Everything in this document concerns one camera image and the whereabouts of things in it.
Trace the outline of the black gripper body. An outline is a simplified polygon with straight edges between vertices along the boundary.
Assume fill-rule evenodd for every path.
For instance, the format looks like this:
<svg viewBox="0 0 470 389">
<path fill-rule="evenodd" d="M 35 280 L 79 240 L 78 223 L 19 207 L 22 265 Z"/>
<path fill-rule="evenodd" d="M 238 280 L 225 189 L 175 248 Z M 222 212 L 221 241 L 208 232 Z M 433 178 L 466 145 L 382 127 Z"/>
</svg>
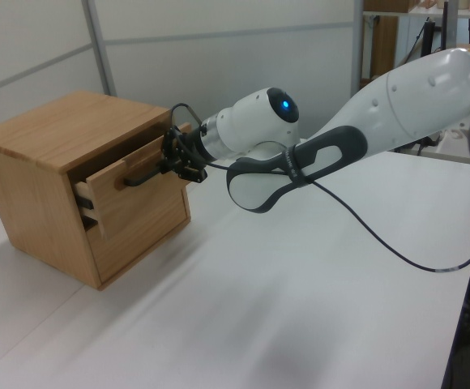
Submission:
<svg viewBox="0 0 470 389">
<path fill-rule="evenodd" d="M 184 152 L 186 159 L 190 160 L 194 165 L 205 166 L 209 161 L 209 154 L 203 146 L 201 139 L 201 128 L 197 127 L 190 132 L 181 133 L 179 140 L 185 147 Z"/>
</svg>

